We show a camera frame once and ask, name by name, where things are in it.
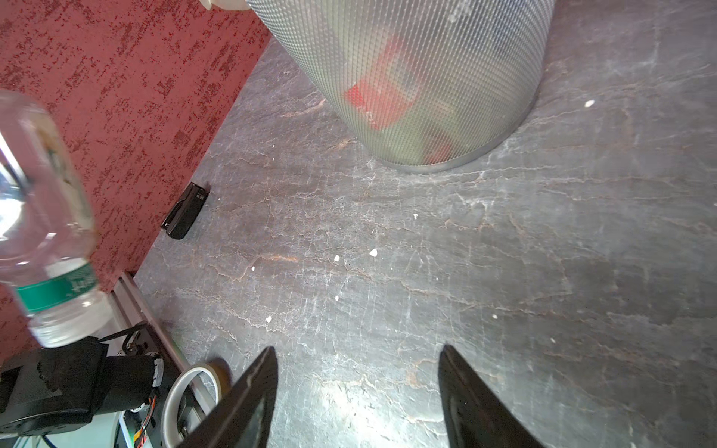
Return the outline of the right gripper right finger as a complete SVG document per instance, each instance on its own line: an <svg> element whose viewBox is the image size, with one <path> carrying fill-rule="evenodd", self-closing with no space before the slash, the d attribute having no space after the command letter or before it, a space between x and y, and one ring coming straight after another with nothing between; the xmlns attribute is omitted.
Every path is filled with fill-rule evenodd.
<svg viewBox="0 0 717 448"><path fill-rule="evenodd" d="M438 364L444 423L451 447L541 447L452 345Z"/></svg>

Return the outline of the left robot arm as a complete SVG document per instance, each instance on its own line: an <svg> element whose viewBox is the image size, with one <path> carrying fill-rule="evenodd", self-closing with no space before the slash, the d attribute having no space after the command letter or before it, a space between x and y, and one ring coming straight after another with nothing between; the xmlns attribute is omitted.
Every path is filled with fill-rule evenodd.
<svg viewBox="0 0 717 448"><path fill-rule="evenodd" d="M1 432L69 432L95 416L149 402L164 373L161 362L146 355L110 356L108 349L88 337L7 360L1 367Z"/></svg>

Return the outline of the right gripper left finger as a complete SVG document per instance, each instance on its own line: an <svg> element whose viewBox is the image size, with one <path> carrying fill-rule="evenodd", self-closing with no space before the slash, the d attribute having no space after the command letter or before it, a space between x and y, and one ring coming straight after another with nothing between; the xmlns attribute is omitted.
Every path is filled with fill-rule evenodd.
<svg viewBox="0 0 717 448"><path fill-rule="evenodd" d="M197 429L181 442L195 448L265 448L276 406L278 361L266 347Z"/></svg>

